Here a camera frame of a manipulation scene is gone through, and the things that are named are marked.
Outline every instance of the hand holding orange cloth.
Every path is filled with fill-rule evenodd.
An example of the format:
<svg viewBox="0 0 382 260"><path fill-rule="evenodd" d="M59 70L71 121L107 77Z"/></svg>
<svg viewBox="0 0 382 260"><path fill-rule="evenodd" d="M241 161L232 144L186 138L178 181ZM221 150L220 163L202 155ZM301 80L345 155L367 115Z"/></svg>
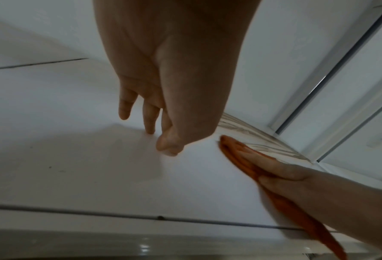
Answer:
<svg viewBox="0 0 382 260"><path fill-rule="evenodd" d="M252 150L245 144L235 140L232 137L226 135L221 136L220 149L235 166L241 169L246 175L251 177L257 183L259 183L258 179L262 175L273 178L280 178L247 161L238 153L238 151L244 151L245 149L249 149L267 158L273 160L275 160L275 158ZM295 203L288 200L287 198L275 194L267 189L264 190L278 211L283 213L286 217L291 219L297 225L304 228L304 230L312 238L317 239L321 243L326 245L329 249L333 251L333 253L339 259L347 259L347 256L342 246L338 243L338 241L335 240L335 238L331 235L331 233L321 222L308 215L305 211L303 211L300 207L298 207Z"/></svg>

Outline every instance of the human hand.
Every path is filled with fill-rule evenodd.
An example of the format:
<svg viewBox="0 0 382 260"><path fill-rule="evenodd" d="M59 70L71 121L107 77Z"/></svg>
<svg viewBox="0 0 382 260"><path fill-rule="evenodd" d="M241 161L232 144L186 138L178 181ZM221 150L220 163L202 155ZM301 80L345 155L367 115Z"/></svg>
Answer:
<svg viewBox="0 0 382 260"><path fill-rule="evenodd" d="M146 132L162 113L158 150L211 135L259 0L95 0L99 33L120 80L119 115L144 98Z"/></svg>
<svg viewBox="0 0 382 260"><path fill-rule="evenodd" d="M329 173L285 164L246 149L241 156L280 178L261 185L291 200L320 222L382 249L382 190Z"/></svg>

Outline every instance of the orange cloth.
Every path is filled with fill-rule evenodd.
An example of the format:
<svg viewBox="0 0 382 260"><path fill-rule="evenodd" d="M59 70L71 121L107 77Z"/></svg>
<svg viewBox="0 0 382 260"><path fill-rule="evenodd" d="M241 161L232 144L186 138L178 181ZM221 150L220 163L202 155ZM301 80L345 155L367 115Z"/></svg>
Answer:
<svg viewBox="0 0 382 260"><path fill-rule="evenodd" d="M269 173L256 165L253 165L246 159L242 158L237 151L243 151L244 148L250 149L245 144L238 142L232 137L223 135L220 139L220 149L228 157L228 159L241 169L246 175L251 177L254 181L258 182L258 178L261 175L266 175L273 178L280 178L272 173ZM265 155L263 153L252 150L262 156L275 160L275 158ZM346 254L342 246L335 240L335 238L329 233L327 228L318 220L314 219L298 207L295 203L275 194L267 189L264 189L275 208L290 218L297 225L303 227L303 229L314 239L319 240L322 244L326 245L332 252L341 260L346 260Z"/></svg>

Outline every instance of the hand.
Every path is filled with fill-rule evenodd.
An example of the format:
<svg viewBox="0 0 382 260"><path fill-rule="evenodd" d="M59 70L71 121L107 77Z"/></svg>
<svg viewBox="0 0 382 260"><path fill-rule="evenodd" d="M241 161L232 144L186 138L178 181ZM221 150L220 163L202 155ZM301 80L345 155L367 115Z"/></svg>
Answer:
<svg viewBox="0 0 382 260"><path fill-rule="evenodd" d="M211 135L259 0L95 0L108 58L120 79L119 115L144 98L146 132L162 113L158 150L180 152Z"/></svg>
<svg viewBox="0 0 382 260"><path fill-rule="evenodd" d="M382 249L382 190L271 160L249 149L240 153L280 177L260 177L263 187L293 201L320 222Z"/></svg>

